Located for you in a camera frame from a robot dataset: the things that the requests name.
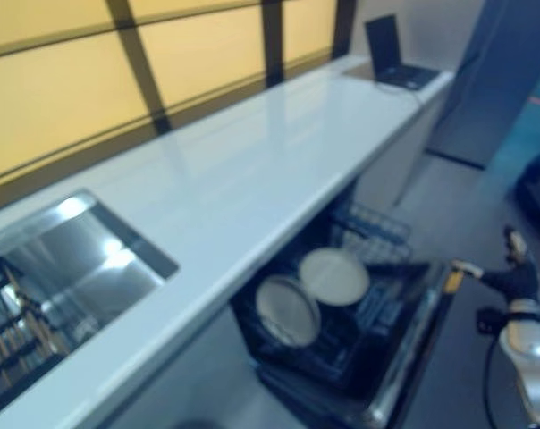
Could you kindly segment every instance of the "laptop screen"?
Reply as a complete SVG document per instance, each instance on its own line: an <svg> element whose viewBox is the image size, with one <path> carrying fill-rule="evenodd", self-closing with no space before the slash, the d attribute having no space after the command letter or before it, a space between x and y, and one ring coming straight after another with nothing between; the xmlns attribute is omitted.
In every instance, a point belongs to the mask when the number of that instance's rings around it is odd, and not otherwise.
<svg viewBox="0 0 540 429"><path fill-rule="evenodd" d="M387 15L365 23L367 40L375 74L401 64L395 15Z"/></svg>

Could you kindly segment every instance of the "yellow window panel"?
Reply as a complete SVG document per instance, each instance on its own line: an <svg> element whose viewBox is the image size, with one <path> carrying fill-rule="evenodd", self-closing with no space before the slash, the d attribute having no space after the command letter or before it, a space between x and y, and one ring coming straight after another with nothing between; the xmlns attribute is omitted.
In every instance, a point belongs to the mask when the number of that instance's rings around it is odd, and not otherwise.
<svg viewBox="0 0 540 429"><path fill-rule="evenodd" d="M284 63L331 49L335 0L293 0L283 3Z"/></svg>
<svg viewBox="0 0 540 429"><path fill-rule="evenodd" d="M115 32L0 57L0 174L148 114Z"/></svg>
<svg viewBox="0 0 540 429"><path fill-rule="evenodd" d="M105 0L0 0L0 51L112 27Z"/></svg>
<svg viewBox="0 0 540 429"><path fill-rule="evenodd" d="M265 69L260 6L139 27L166 107Z"/></svg>
<svg viewBox="0 0 540 429"><path fill-rule="evenodd" d="M258 3L260 0L129 0L136 22Z"/></svg>

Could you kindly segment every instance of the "laptop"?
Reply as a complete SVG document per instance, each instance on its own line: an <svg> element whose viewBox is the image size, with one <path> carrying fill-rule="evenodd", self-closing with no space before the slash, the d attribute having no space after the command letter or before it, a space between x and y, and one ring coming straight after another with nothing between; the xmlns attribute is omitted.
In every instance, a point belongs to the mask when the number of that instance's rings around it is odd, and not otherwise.
<svg viewBox="0 0 540 429"><path fill-rule="evenodd" d="M419 90L439 74L436 70L401 63L395 15L365 22L369 50L378 82Z"/></svg>

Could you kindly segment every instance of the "white wall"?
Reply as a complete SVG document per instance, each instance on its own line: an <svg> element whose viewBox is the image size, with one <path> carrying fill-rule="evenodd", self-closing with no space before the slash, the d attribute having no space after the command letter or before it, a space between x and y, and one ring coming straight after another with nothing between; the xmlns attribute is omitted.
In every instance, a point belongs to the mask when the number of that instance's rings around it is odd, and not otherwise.
<svg viewBox="0 0 540 429"><path fill-rule="evenodd" d="M351 52L369 56L363 22L396 13L404 62L455 71L486 0L358 0Z"/></svg>

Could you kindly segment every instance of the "dishwasher rack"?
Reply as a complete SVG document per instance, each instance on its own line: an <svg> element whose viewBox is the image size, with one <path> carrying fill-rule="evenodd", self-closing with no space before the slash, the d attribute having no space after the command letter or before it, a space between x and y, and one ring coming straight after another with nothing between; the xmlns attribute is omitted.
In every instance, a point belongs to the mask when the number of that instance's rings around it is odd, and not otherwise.
<svg viewBox="0 0 540 429"><path fill-rule="evenodd" d="M301 244L287 247L283 255L263 268L233 298L232 306L251 354L302 372L352 396L362 395L358 386L352 386L360 370L360 365L356 365L359 359L355 357L372 341L388 341L397 320L408 313L407 306L392 291L395 276L409 262L409 233L408 225L356 203L344 203L328 210L324 218L310 225L308 233L302 233L306 238L300 240ZM370 286L365 297L351 306L318 303L322 326L317 339L307 347L291 348L264 327L256 311L256 289L268 275L297 278L301 259L319 247L343 248L352 253L368 268ZM381 272L389 270L392 275L377 275L380 268Z"/></svg>

